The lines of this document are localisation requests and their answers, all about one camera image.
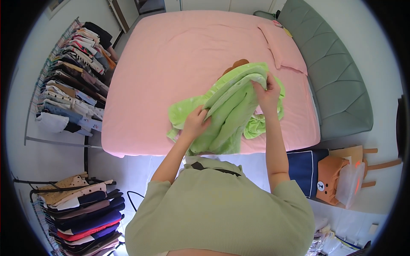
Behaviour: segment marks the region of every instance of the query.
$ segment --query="pink pillow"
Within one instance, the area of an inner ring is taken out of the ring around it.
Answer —
[[[258,28],[262,30],[263,35],[268,41],[277,69],[284,66],[299,70],[303,74],[308,75],[308,68],[299,48],[283,28],[277,27],[273,23],[272,25],[259,24]]]

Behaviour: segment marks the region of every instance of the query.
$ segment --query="white tile floor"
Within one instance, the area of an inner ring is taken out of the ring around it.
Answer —
[[[148,15],[139,16],[136,23]],[[119,55],[121,55],[136,23],[131,27],[131,30],[127,34],[124,34],[118,41],[115,50]],[[101,134],[96,132],[94,136],[90,138],[89,144],[101,145]],[[119,231],[124,233],[126,225],[135,214],[126,192],[131,190],[144,195],[148,181],[151,179],[153,172],[160,165],[164,157],[125,156],[121,159],[112,156],[103,150],[91,148],[89,149],[88,158],[90,176],[96,176],[99,179],[114,179],[117,182],[115,188],[119,188],[124,193],[125,210],[123,213],[125,214],[125,218],[121,221],[121,226],[119,227]],[[242,165],[245,175],[250,180],[260,188],[269,191],[265,154],[222,155],[218,156],[218,158],[221,161],[229,161],[236,165]],[[136,194],[130,194],[130,196],[135,207],[138,208],[142,198]],[[350,242],[357,242],[361,246],[365,245],[367,241],[373,241],[376,238],[376,235],[368,234],[371,224],[379,224],[377,231],[380,231],[386,220],[386,215],[346,210],[313,200],[309,200],[309,202],[315,216],[328,218],[328,223],[331,225],[332,230],[336,232],[336,235],[346,238]],[[127,255],[124,246],[119,247],[116,253],[117,255]],[[331,256],[342,256],[346,254],[347,253],[343,251],[335,251]]]

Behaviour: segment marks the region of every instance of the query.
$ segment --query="door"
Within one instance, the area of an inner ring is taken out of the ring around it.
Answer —
[[[109,3],[124,33],[127,33],[139,16],[134,0],[109,0]]]
[[[180,0],[164,0],[165,2],[165,11],[180,11],[181,10],[181,1]]]
[[[182,10],[229,11],[229,0],[181,0]]]
[[[273,0],[231,0],[229,11],[253,15],[255,11],[268,12]]]

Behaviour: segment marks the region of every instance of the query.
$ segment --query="light green blanket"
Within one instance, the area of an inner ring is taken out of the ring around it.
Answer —
[[[242,65],[219,78],[204,95],[172,104],[168,109],[168,117],[173,128],[167,136],[174,140],[179,130],[184,128],[188,114],[199,105],[204,105],[203,109],[209,109],[205,120],[212,116],[211,125],[193,141],[187,155],[194,156],[201,152],[239,153],[242,134],[245,138],[254,138],[266,132],[265,117],[254,115],[258,102],[250,81],[256,81],[266,89],[267,71],[265,62]],[[281,119],[285,88],[278,78],[275,77],[275,80],[281,89],[277,106]]]

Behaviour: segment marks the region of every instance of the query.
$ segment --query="gray upholstered headboard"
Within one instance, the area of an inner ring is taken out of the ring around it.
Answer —
[[[321,140],[370,131],[373,111],[366,86],[329,24],[303,0],[287,0],[278,21],[290,31],[306,62]]]

